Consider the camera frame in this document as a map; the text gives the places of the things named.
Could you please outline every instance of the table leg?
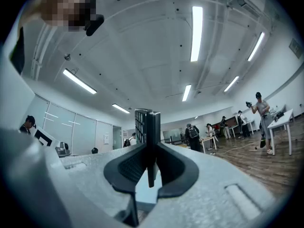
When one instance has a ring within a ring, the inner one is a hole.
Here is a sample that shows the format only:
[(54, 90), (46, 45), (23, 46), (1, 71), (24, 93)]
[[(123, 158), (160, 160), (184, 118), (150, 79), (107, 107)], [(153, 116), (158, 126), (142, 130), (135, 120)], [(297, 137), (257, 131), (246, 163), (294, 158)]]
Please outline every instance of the table leg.
[(290, 136), (289, 124), (287, 124), (287, 133), (288, 133), (288, 140), (289, 140), (289, 155), (291, 155), (291, 136)]
[(214, 147), (215, 147), (215, 149), (217, 150), (217, 145), (216, 145), (216, 143), (215, 143), (214, 137), (213, 137), (213, 142), (214, 142)]
[(203, 151), (204, 151), (204, 154), (205, 154), (206, 152), (205, 152), (204, 141), (202, 141), (201, 143), (203, 144)]
[(271, 136), (272, 154), (275, 155), (274, 134), (273, 134), (273, 132), (272, 132), (272, 129), (270, 129), (270, 136)]
[(251, 124), (251, 123), (250, 123), (250, 127), (251, 127), (252, 135), (254, 135), (254, 133), (253, 133), (253, 128), (252, 128), (252, 124)]

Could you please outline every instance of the ceiling light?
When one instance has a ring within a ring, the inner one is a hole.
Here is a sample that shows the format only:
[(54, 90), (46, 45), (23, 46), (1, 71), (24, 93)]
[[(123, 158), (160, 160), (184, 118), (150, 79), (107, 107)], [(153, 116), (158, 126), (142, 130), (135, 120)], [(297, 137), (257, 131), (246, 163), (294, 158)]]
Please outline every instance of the ceiling light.
[(73, 127), (73, 126), (71, 126), (71, 125), (67, 125), (67, 124), (65, 124), (65, 123), (62, 123), (62, 125)]
[(232, 82), (228, 85), (228, 87), (224, 90), (224, 92), (226, 92), (227, 90), (229, 90), (230, 87), (237, 81), (237, 79), (238, 79), (238, 76), (236, 76), (236, 77), (234, 78), (234, 80), (232, 80)]
[(192, 48), (190, 61), (195, 62), (199, 58), (200, 41), (203, 30), (203, 8), (192, 7)]
[(187, 97), (189, 95), (190, 89), (191, 89), (191, 85), (187, 85), (186, 89), (185, 89), (184, 97), (182, 98), (182, 101), (186, 101), (187, 100)]
[(63, 74), (65, 76), (67, 76), (68, 78), (72, 79), (76, 84), (78, 84), (81, 87), (83, 87), (84, 89), (86, 89), (88, 92), (90, 92), (92, 94), (96, 94), (97, 93), (96, 90), (94, 90), (93, 88), (91, 88), (90, 86), (88, 86), (85, 82), (83, 82), (81, 79), (79, 79), (74, 74), (72, 74), (68, 69), (65, 69), (63, 71)]
[(79, 124), (79, 123), (75, 123), (75, 122), (71, 122), (71, 121), (69, 121), (70, 123), (73, 123), (73, 124), (78, 124), (78, 125), (81, 125), (81, 124)]
[(45, 119), (50, 120), (50, 121), (52, 121), (52, 122), (54, 121), (54, 120), (52, 120), (52, 119), (48, 119), (48, 118), (46, 118), (46, 117), (45, 117)]
[(256, 43), (255, 48), (253, 48), (253, 51), (251, 52), (250, 56), (248, 57), (248, 61), (249, 61), (249, 62), (251, 61), (251, 59), (253, 58), (253, 56), (254, 56), (255, 53), (257, 52), (258, 47), (261, 45), (262, 40), (263, 40), (263, 38), (264, 38), (264, 35), (265, 35), (264, 32), (262, 32), (262, 33), (260, 34), (260, 37), (259, 37), (258, 40), (257, 40), (257, 43)]
[(124, 110), (122, 107), (120, 107), (118, 104), (113, 104), (112, 106), (116, 107), (117, 109), (123, 111), (124, 113), (130, 113), (127, 110)]
[[(52, 114), (50, 114), (50, 113), (47, 113), (47, 112), (45, 112), (46, 114), (48, 114), (48, 115), (50, 115), (50, 116), (54, 116), (54, 115), (52, 115)], [(57, 117), (57, 116), (54, 116), (54, 117)], [(58, 118), (58, 117), (57, 117)]]

